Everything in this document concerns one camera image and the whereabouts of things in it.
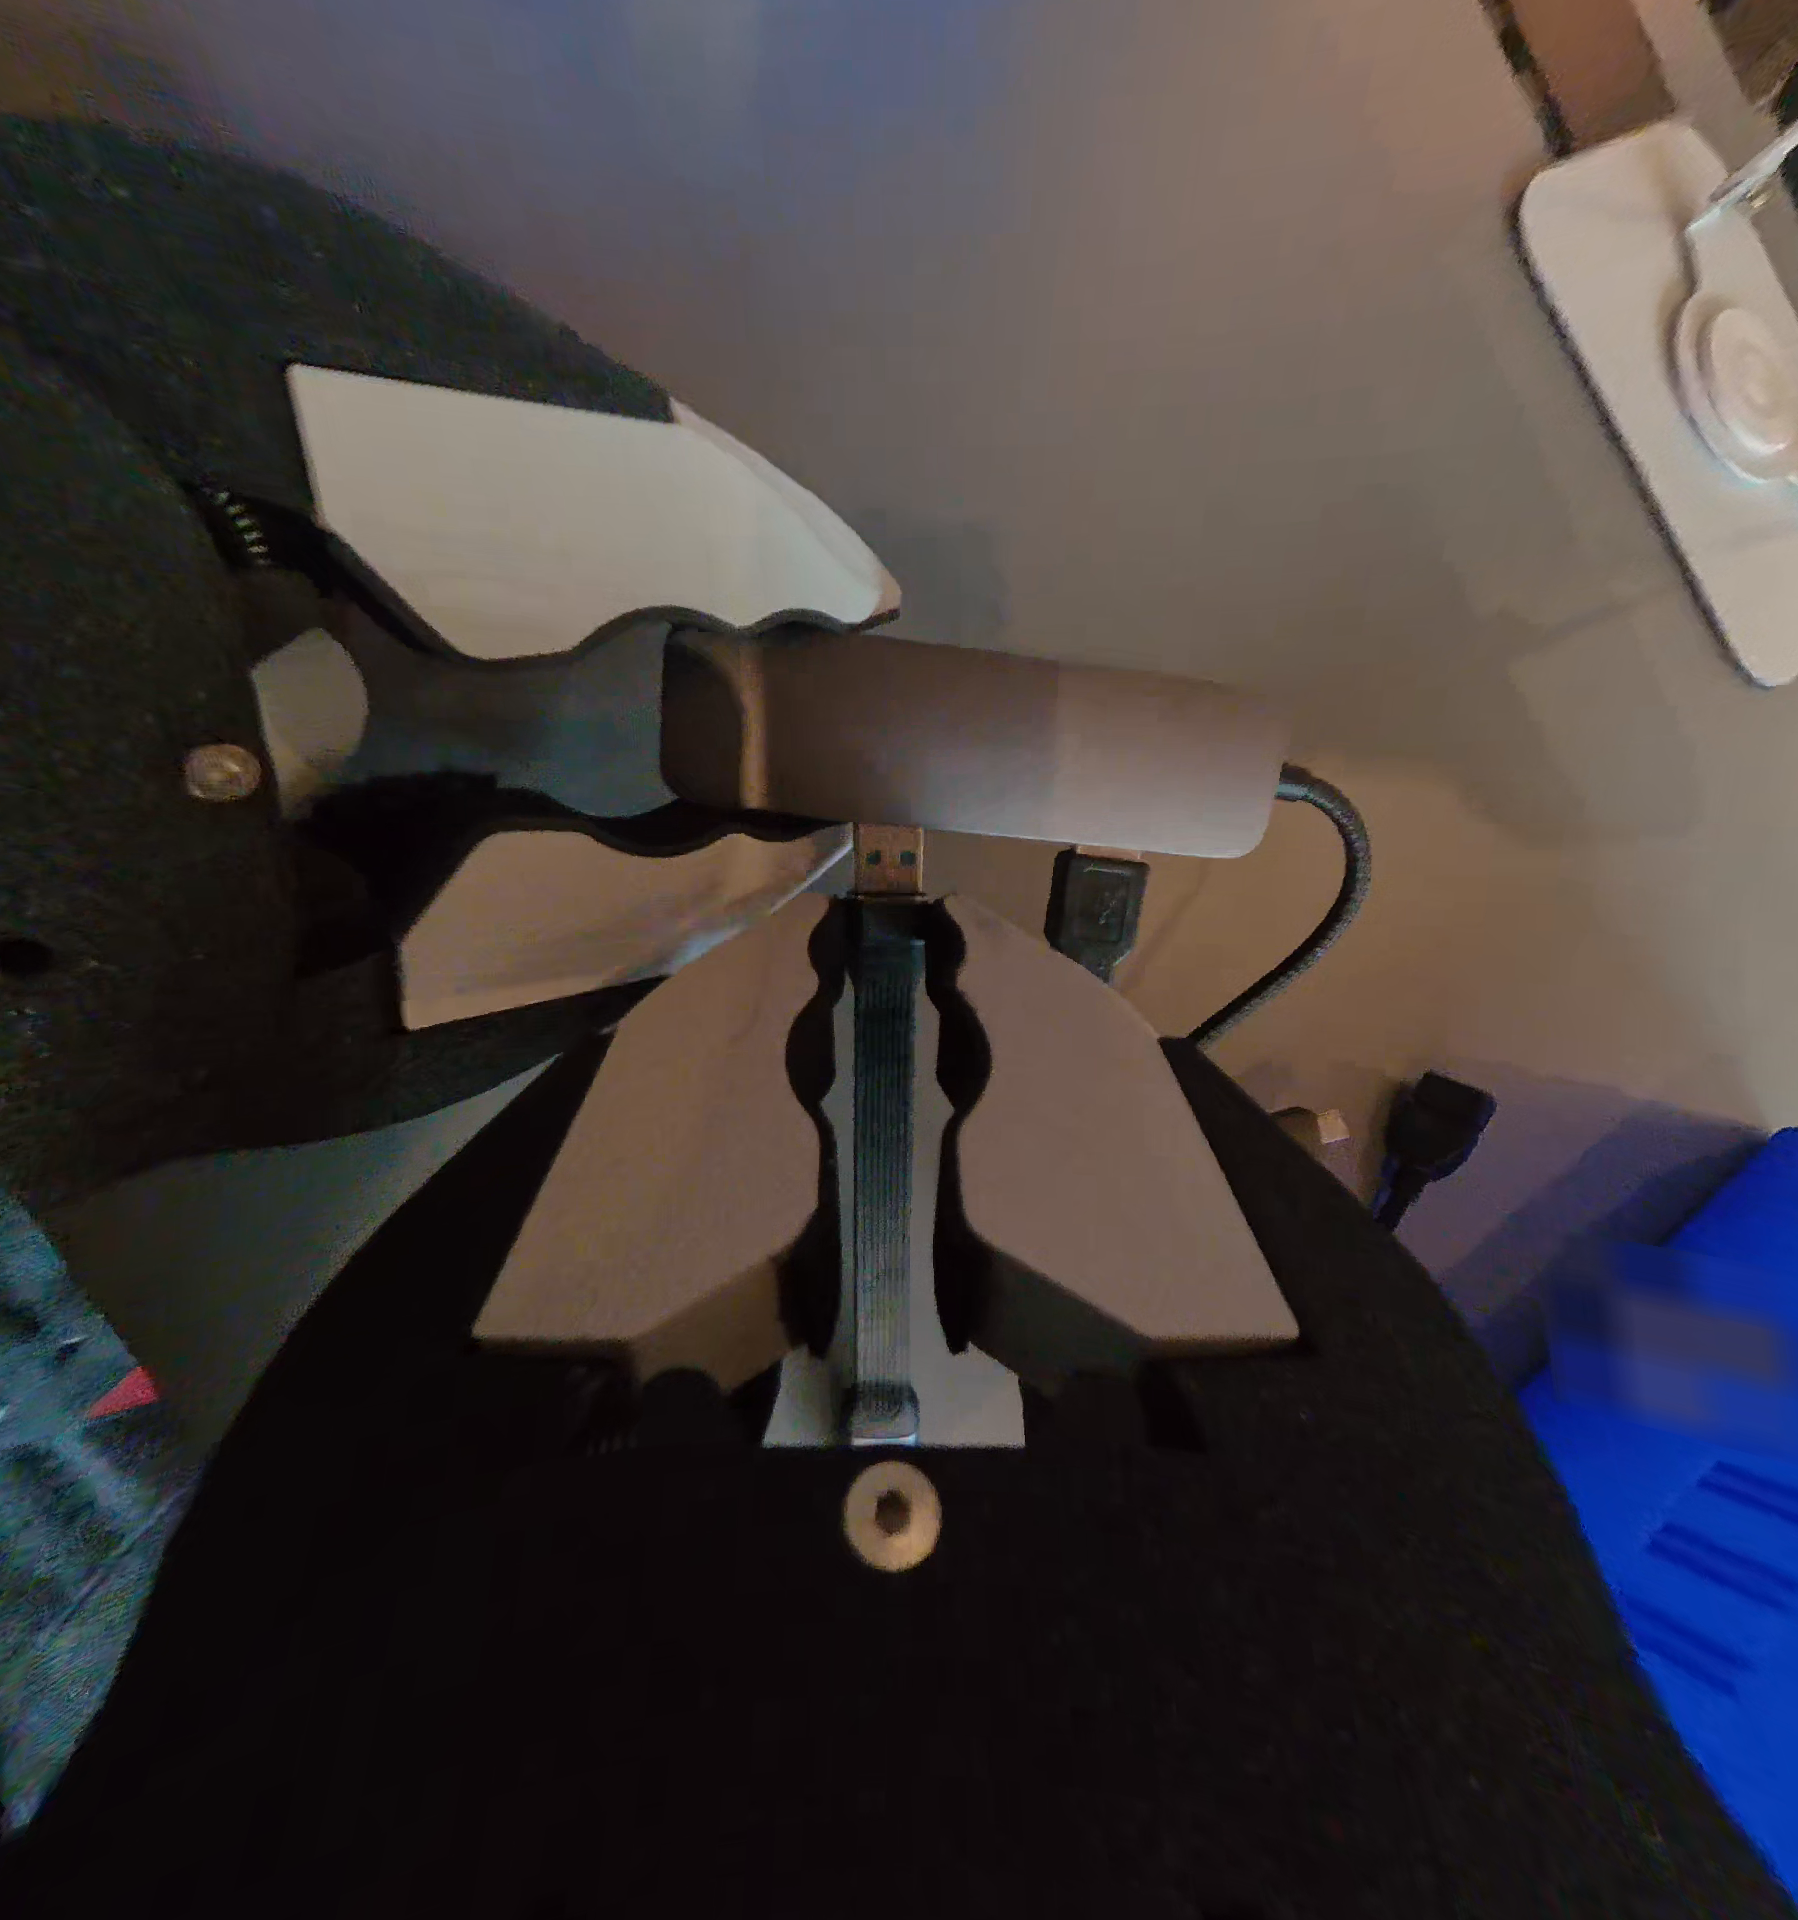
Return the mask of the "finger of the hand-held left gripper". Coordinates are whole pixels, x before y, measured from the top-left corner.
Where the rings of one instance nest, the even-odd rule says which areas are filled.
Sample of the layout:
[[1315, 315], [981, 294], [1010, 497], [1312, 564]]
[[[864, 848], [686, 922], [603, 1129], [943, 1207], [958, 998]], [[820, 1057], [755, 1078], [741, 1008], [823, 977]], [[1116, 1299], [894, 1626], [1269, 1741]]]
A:
[[505, 784], [358, 784], [314, 805], [314, 843], [363, 884], [414, 1032], [677, 972], [847, 861], [851, 831], [684, 799], [604, 818]]
[[254, 671], [289, 810], [343, 781], [495, 773], [578, 810], [661, 799], [656, 641], [674, 624], [836, 630], [900, 587], [824, 502], [690, 409], [658, 420], [287, 367], [314, 526], [375, 589], [360, 664], [335, 613]]

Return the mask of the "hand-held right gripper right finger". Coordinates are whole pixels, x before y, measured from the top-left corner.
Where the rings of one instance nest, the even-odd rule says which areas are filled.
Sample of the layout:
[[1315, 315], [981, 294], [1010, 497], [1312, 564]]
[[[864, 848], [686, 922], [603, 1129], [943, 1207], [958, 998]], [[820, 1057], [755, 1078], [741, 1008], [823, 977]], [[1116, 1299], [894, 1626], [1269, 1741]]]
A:
[[1159, 1035], [1104, 980], [963, 898], [927, 991], [941, 1329], [999, 1362], [1288, 1348], [1297, 1321]]

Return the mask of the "dark usb hub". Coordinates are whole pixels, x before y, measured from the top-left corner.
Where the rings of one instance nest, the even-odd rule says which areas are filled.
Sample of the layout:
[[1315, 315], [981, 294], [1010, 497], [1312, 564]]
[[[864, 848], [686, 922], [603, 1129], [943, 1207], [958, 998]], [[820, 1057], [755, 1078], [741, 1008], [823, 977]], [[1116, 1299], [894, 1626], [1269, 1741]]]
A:
[[661, 774], [704, 809], [1237, 859], [1291, 742], [1240, 692], [880, 633], [674, 630]]

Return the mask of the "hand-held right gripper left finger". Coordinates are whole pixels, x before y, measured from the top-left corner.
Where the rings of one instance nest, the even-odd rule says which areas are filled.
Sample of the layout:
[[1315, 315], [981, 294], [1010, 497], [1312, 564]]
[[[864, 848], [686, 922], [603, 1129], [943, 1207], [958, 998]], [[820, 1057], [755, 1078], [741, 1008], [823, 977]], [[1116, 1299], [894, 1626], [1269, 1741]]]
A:
[[847, 903], [798, 896], [621, 1021], [480, 1306], [482, 1351], [724, 1391], [832, 1352], [845, 956]]

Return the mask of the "white flat plate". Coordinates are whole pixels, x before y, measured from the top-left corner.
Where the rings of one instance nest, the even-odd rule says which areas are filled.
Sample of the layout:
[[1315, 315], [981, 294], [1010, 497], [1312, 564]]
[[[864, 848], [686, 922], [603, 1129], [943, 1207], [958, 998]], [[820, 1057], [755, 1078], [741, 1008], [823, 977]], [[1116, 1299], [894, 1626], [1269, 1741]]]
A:
[[1798, 311], [1752, 226], [1798, 120], [1730, 171], [1665, 117], [1536, 175], [1514, 241], [1728, 654], [1798, 681]]

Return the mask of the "black usb connector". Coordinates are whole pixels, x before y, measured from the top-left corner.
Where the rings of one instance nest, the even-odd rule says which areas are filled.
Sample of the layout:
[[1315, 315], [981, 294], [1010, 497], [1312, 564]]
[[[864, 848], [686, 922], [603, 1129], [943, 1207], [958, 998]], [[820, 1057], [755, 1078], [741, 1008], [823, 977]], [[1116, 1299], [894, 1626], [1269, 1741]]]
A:
[[1421, 1072], [1392, 1094], [1380, 1138], [1371, 1218], [1396, 1229], [1425, 1193], [1451, 1179], [1476, 1152], [1494, 1098], [1438, 1071]]

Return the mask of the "blue plastic bin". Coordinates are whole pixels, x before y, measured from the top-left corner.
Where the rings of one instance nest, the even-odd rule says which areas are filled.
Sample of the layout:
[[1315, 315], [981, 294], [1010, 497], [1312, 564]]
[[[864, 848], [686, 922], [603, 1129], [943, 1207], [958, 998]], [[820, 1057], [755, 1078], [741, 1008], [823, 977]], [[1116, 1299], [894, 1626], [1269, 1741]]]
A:
[[1667, 1718], [1798, 1903], [1798, 1126], [1547, 1312], [1521, 1405]]

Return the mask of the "dark patterned clothing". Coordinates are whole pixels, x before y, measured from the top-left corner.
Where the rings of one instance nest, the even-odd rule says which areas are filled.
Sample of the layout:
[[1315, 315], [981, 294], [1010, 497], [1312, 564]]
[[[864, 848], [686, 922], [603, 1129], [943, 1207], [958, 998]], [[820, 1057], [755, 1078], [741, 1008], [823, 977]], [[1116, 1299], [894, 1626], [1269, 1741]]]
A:
[[136, 1359], [0, 1191], [0, 1837], [59, 1783], [195, 1474]]

